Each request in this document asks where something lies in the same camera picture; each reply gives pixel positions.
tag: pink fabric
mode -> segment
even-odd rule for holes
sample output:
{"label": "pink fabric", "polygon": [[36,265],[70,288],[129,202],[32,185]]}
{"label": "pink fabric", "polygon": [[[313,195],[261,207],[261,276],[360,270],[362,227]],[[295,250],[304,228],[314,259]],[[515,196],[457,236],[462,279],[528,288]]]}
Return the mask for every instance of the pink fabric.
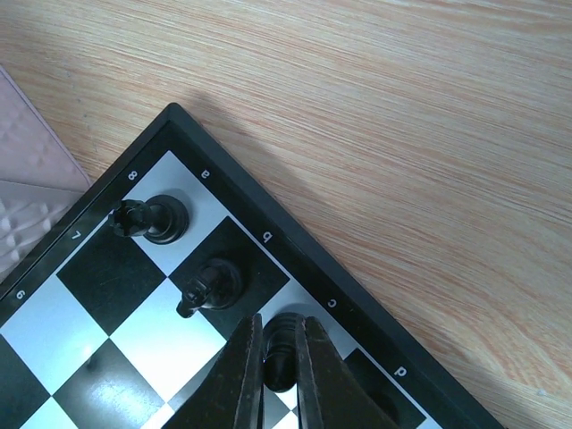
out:
{"label": "pink fabric", "polygon": [[90,185],[0,67],[0,282]]}

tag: black chess piece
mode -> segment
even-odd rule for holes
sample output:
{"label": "black chess piece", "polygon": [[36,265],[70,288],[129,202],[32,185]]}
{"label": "black chess piece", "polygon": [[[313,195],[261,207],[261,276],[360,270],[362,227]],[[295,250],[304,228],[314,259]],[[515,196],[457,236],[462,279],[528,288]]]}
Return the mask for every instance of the black chess piece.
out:
{"label": "black chess piece", "polygon": [[240,298],[242,291],[243,281],[239,268],[228,259],[210,259],[184,285],[177,313],[187,318],[199,308],[228,308]]}
{"label": "black chess piece", "polygon": [[152,243],[169,244],[189,228],[189,212],[170,195],[156,195],[146,202],[124,199],[109,214],[109,224],[120,237],[142,235]]}
{"label": "black chess piece", "polygon": [[265,385],[281,393],[296,384],[296,319],[298,313],[280,313],[264,328]]}

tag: wooden table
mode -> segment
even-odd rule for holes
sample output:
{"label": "wooden table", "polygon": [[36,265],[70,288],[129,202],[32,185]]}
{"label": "wooden table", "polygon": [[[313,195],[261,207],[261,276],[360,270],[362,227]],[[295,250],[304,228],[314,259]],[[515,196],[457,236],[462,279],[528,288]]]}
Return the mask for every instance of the wooden table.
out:
{"label": "wooden table", "polygon": [[169,102],[499,420],[572,427],[565,0],[4,0],[2,62],[96,179]]}

